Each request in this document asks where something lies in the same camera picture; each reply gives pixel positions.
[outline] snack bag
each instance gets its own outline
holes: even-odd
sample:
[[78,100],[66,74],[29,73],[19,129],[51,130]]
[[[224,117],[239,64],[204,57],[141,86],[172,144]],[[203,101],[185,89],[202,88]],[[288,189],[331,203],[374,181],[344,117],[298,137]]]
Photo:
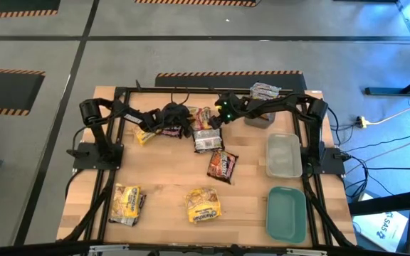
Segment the snack bag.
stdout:
[[[281,88],[257,82],[249,90],[249,97],[253,99],[272,100],[278,97]],[[274,119],[275,113],[262,114],[260,118],[265,120]]]
[[156,134],[154,132],[144,132],[137,125],[133,129],[135,137],[141,146],[145,145],[150,139],[152,139]]
[[213,152],[206,175],[230,184],[237,159],[238,156],[225,151]]
[[140,187],[116,184],[113,196],[112,218],[136,218],[139,216]]
[[197,223],[221,215],[221,204],[214,188],[198,188],[186,195],[189,222]]
[[[145,202],[145,198],[147,197],[147,195],[142,195],[140,194],[140,202],[139,202],[139,214],[142,212],[142,207],[143,204]],[[125,224],[128,225],[130,227],[135,226],[135,224],[137,224],[137,222],[139,222],[139,217],[135,217],[135,218],[120,218],[120,217],[111,217],[108,222],[110,223],[121,223],[121,224]]]
[[194,147],[196,153],[208,151],[224,150],[224,143],[221,136],[221,129],[205,129],[194,131]]
[[181,125],[176,125],[176,126],[173,126],[173,127],[164,128],[160,132],[160,134],[166,135],[166,136],[169,136],[169,137],[174,137],[174,138],[180,138],[181,139],[182,138],[182,132],[183,132],[182,126]]
[[191,119],[194,121],[191,123],[191,127],[194,131],[202,129],[211,129],[211,125],[208,124],[208,119],[211,116],[211,110],[209,107],[188,107],[189,114],[192,115]]

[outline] chip bag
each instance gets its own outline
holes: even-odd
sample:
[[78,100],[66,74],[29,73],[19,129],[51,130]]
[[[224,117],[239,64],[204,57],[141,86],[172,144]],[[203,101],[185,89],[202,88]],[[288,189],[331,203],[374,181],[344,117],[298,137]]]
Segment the chip bag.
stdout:
[[112,218],[136,218],[139,216],[140,187],[116,184],[113,196]]
[[194,138],[194,148],[196,149],[194,152],[196,153],[224,150],[221,128],[194,131],[192,137]]
[[211,110],[209,107],[188,107],[189,114],[192,115],[190,119],[194,119],[191,123],[191,127],[194,131],[203,129],[211,129],[211,125],[208,124],[208,120],[211,116]]
[[225,151],[213,152],[206,175],[230,184],[237,159],[238,156]]
[[145,145],[150,139],[152,139],[156,134],[154,132],[144,132],[140,127],[137,125],[134,127],[134,134],[137,137],[137,141],[140,145]]
[[[140,194],[139,214],[142,211],[142,207],[143,207],[143,204],[145,202],[146,197],[147,197],[147,195]],[[108,222],[110,222],[110,223],[121,223],[121,224],[128,225],[130,227],[133,227],[133,226],[135,226],[135,224],[137,224],[139,222],[139,218],[140,218],[140,216],[135,217],[135,218],[132,218],[132,217],[129,217],[129,218],[111,217],[108,220]]]
[[186,195],[189,222],[209,220],[221,216],[221,204],[214,188],[198,188]]

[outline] wooden tabletop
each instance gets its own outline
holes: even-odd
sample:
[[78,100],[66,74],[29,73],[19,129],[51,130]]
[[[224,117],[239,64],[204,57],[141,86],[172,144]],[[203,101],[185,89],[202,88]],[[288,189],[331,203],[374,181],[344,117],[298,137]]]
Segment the wooden tabletop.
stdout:
[[[111,100],[114,90],[115,87],[96,87],[94,97]],[[318,91],[307,93],[322,97],[322,93]],[[174,101],[181,102],[184,97],[184,94],[175,95]],[[214,105],[216,98],[216,95],[212,94],[191,93],[185,105],[210,107]],[[130,95],[130,106],[141,111],[160,108],[168,102],[170,94],[167,93]],[[101,111],[103,116],[109,113],[103,108]],[[249,127],[243,123],[243,118],[222,126],[226,151],[240,156],[232,176],[232,185],[206,175],[211,153],[195,154],[192,138],[156,136],[144,146],[140,146],[132,132],[134,126],[129,122],[125,125],[122,138],[125,150],[115,183],[141,186],[142,192],[147,194],[147,200],[140,221],[135,227],[108,223],[105,242],[271,247],[288,245],[271,239],[266,233],[267,195],[274,186],[303,190],[303,185],[300,178],[267,177],[265,147],[270,133],[294,133],[291,113],[276,113],[275,122],[267,129]],[[322,136],[328,147],[333,146],[327,117],[324,120]],[[88,129],[85,130],[83,140],[93,141]],[[97,171],[85,170],[70,185],[58,229],[58,239],[67,236],[89,209],[96,173]],[[335,175],[321,175],[321,178],[327,212],[347,239],[356,243],[341,180]],[[187,220],[184,197],[190,190],[203,186],[214,187],[217,190],[222,216],[193,224]],[[320,243],[324,243],[322,223],[317,213],[315,216],[318,237]],[[100,212],[95,218],[92,238],[97,237],[99,221]],[[310,245],[308,227],[306,241],[294,246]]]

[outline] black cable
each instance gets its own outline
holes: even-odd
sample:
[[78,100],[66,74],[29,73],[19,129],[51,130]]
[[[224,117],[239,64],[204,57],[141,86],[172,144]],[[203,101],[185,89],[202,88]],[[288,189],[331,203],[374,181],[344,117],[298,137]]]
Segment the black cable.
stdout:
[[341,132],[341,131],[345,131],[345,130],[348,130],[348,129],[351,129],[351,128],[353,128],[355,125],[353,125],[353,124],[345,124],[345,125],[340,125],[340,129],[336,129],[336,128],[330,128],[332,131],[339,131],[339,132]]
[[383,167],[383,168],[369,168],[368,170],[410,170],[410,167]]
[[392,196],[395,196],[392,192],[390,192],[384,185],[382,185],[382,183],[380,183],[378,180],[376,180],[373,176],[369,175],[370,178],[372,178],[374,181],[376,181],[379,185],[381,185],[381,187],[387,191],[387,193],[389,193]]
[[355,198],[355,197],[360,196],[364,192],[364,190],[367,188],[369,171],[368,171],[368,168],[367,168],[367,163],[364,160],[358,159],[355,156],[350,156],[350,157],[357,160],[362,165],[362,168],[364,170],[364,179],[362,179],[361,181],[357,181],[355,183],[352,183],[352,184],[345,187],[345,191],[346,191],[351,186],[355,186],[355,185],[360,183],[360,185],[357,187],[357,189],[354,191],[354,193],[352,195],[347,195],[346,194],[346,196],[348,196],[350,198]]
[[[190,91],[187,87],[185,87],[185,88],[186,88],[186,91],[188,92],[188,95],[186,96],[186,99],[182,103],[179,103],[179,105],[182,105],[182,104],[186,103],[186,101],[188,101],[188,99],[189,99]],[[171,103],[174,103],[174,91],[176,91],[176,90],[177,90],[177,86],[175,86],[174,89],[170,92],[170,102]]]
[[335,118],[335,121],[336,121],[335,134],[338,139],[338,146],[341,146],[341,139],[340,139],[340,135],[338,134],[338,130],[340,129],[340,123],[338,122],[338,117],[336,116],[335,112],[333,112],[333,110],[330,107],[328,107],[328,110],[333,114],[333,117]]
[[77,171],[72,175],[72,177],[69,179],[68,184],[65,186],[65,193],[64,193],[64,200],[68,198],[68,193],[69,193],[69,186],[72,183],[72,181],[75,179],[75,177],[81,173],[83,169],[77,169]]
[[367,147],[369,147],[369,146],[379,146],[380,144],[395,142],[395,141],[399,141],[399,140],[403,140],[403,139],[408,139],[408,138],[410,138],[410,135],[407,136],[407,137],[402,137],[402,138],[398,138],[398,139],[393,139],[393,140],[387,141],[387,142],[380,142],[380,143],[378,143],[378,144],[369,144],[369,145],[366,145],[366,146],[359,146],[359,147],[357,147],[357,148],[355,148],[355,149],[349,149],[349,150],[347,150],[347,151],[345,151],[345,152],[350,152],[350,151],[357,150],[357,149],[364,149],[364,148],[367,148]]
[[352,126],[352,129],[350,130],[349,138],[346,139],[344,142],[342,142],[341,145],[347,143],[347,142],[352,138],[352,135],[353,135],[353,134],[354,134],[354,127]]
[[72,150],[73,151],[75,150],[75,140],[77,139],[77,135],[86,128],[87,127],[84,126],[84,127],[80,128],[78,131],[75,132],[74,137],[72,138]]

